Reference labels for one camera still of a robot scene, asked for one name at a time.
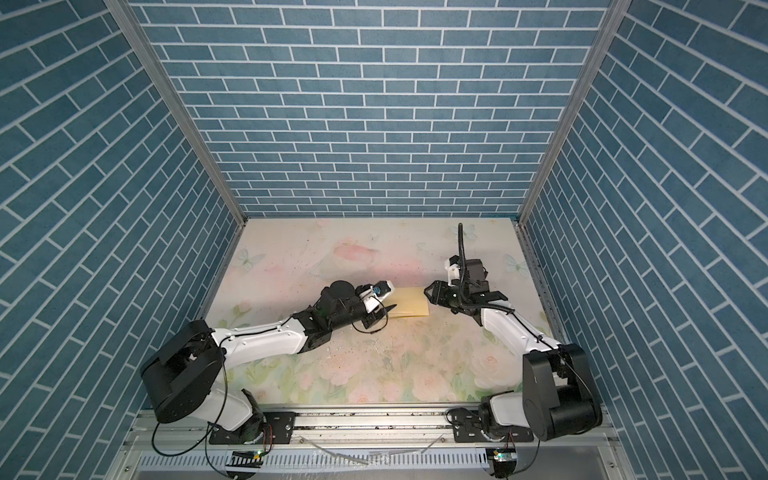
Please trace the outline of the yellow envelope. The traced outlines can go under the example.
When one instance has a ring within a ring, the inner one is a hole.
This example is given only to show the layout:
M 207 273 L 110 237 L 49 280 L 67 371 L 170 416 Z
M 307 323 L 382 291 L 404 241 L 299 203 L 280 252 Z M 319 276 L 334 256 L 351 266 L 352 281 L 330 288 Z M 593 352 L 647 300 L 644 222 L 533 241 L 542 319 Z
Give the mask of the yellow envelope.
M 396 288 L 383 302 L 392 319 L 423 318 L 429 316 L 429 302 L 419 287 Z

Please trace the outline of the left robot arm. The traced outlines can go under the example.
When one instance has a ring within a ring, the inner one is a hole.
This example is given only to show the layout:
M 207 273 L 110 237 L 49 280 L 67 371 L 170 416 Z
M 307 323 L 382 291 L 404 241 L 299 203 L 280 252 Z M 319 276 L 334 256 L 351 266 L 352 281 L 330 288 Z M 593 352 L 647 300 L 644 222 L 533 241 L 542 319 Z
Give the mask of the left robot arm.
M 229 387 L 228 368 L 315 350 L 356 322 L 372 327 L 387 318 L 384 301 L 394 290 L 387 280 L 361 286 L 335 281 L 314 304 L 285 320 L 233 329 L 212 328 L 203 320 L 186 324 L 140 369 L 157 422 L 204 420 L 214 428 L 214 444 L 264 440 L 266 416 L 250 391 Z

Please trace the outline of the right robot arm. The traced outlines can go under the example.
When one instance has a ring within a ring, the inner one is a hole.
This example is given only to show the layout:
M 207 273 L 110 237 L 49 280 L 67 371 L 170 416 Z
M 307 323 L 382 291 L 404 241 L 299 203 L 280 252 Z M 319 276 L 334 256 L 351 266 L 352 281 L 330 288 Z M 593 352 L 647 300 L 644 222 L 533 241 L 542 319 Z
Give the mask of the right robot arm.
M 424 289 L 427 300 L 473 318 L 520 358 L 522 389 L 482 398 L 480 428 L 497 438 L 511 427 L 527 428 L 548 441 L 583 434 L 602 424 L 598 389 L 585 351 L 545 335 L 517 313 L 508 298 L 490 289 L 479 259 L 459 255 L 445 264 L 448 279 Z

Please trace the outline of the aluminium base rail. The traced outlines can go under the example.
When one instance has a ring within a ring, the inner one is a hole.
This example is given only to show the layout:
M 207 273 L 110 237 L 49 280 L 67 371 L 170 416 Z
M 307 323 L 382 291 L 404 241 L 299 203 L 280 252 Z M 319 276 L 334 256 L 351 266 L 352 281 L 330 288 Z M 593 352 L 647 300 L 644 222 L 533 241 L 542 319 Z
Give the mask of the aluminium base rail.
M 275 447 L 309 446 L 301 444 L 299 437 L 304 436 L 326 448 L 394 448 L 423 447 L 441 434 L 445 441 L 439 446 L 454 445 L 491 445 L 500 444 L 510 447 L 544 446 L 586 446 L 616 443 L 618 434 L 607 414 L 603 423 L 580 435 L 563 436 L 555 440 L 537 440 L 516 443 L 456 443 L 451 427 L 445 419 L 445 412 L 452 408 L 467 408 L 477 411 L 470 404 L 390 404 L 390 405 L 331 405 L 309 407 L 299 405 L 266 406 L 265 412 L 292 411 L 297 414 L 291 441 L 287 445 Z

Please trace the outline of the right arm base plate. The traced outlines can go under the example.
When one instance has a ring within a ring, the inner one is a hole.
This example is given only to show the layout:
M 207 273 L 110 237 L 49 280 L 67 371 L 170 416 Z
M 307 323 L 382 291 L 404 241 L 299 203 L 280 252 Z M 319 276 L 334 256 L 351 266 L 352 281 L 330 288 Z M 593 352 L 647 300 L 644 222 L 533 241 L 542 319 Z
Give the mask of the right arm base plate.
M 494 424 L 488 415 L 467 408 L 452 408 L 444 414 L 451 427 L 456 443 L 516 443 L 533 442 L 534 435 L 530 428 Z

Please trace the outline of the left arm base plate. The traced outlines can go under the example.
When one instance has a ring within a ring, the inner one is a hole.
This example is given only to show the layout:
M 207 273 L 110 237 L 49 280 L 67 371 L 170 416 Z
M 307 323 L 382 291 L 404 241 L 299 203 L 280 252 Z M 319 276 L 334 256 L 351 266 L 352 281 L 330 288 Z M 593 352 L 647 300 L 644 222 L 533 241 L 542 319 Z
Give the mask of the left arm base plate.
M 234 431 L 214 426 L 209 436 L 212 445 L 260 444 L 287 445 L 290 443 L 297 414 L 292 411 L 272 411 L 252 417 Z

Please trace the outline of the right corner aluminium post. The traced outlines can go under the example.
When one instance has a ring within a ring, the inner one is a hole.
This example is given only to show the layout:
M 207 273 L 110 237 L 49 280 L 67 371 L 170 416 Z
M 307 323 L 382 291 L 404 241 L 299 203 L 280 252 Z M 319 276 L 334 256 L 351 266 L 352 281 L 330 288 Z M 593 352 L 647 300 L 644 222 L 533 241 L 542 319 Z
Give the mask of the right corner aluminium post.
M 531 186 L 521 206 L 518 223 L 525 225 L 530 219 L 535 204 L 540 197 L 546 180 L 557 163 L 558 156 L 562 151 L 565 140 L 570 133 L 576 117 L 583 105 L 589 89 L 592 86 L 598 70 L 604 61 L 607 51 L 613 41 L 621 22 L 626 15 L 630 0 L 616 0 L 609 4 L 609 8 L 601 21 L 593 45 L 590 47 L 585 57 L 583 67 L 576 79 L 568 102 L 562 112 L 561 118 L 545 154 L 542 156 L 541 163 L 533 176 Z

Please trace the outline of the corner aluminium post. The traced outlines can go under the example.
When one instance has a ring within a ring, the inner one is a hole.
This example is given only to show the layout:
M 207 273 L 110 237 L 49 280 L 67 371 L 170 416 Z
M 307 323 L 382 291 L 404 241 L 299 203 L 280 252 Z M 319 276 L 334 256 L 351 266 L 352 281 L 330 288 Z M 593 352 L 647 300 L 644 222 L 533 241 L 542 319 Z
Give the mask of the corner aluminium post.
M 236 224 L 242 228 L 247 216 L 227 184 L 210 149 L 191 118 L 182 98 L 166 72 L 158 54 L 144 32 L 128 1 L 105 0 L 105 6 L 146 71 L 152 85 L 160 94 L 184 138 L 188 141 L 199 163 L 209 175 L 214 187 L 227 206 Z
M 570 133 L 576 117 L 583 105 L 589 89 L 592 86 L 598 70 L 604 61 L 607 51 L 613 41 L 621 22 L 626 15 L 630 0 L 616 0 L 609 4 L 609 8 L 601 21 L 593 45 L 590 47 L 585 57 L 583 67 L 576 79 L 568 102 L 562 112 L 561 118 L 545 154 L 542 156 L 541 163 L 533 176 L 531 186 L 521 206 L 518 223 L 525 225 L 530 219 L 535 204 L 540 197 L 546 180 L 557 163 L 558 156 L 562 151 L 565 140 Z

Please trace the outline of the left corner aluminium post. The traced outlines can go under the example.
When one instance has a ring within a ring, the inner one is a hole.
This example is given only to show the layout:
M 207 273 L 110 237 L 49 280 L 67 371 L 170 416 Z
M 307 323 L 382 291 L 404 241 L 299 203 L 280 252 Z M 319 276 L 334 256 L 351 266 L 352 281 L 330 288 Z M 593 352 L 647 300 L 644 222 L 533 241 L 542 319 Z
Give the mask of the left corner aluminium post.
M 146 71 L 152 85 L 160 94 L 184 138 L 188 141 L 199 163 L 209 175 L 214 187 L 227 206 L 236 224 L 242 228 L 247 216 L 227 184 L 210 149 L 191 118 L 182 98 L 166 72 L 158 54 L 144 32 L 128 1 L 105 0 L 105 6 Z

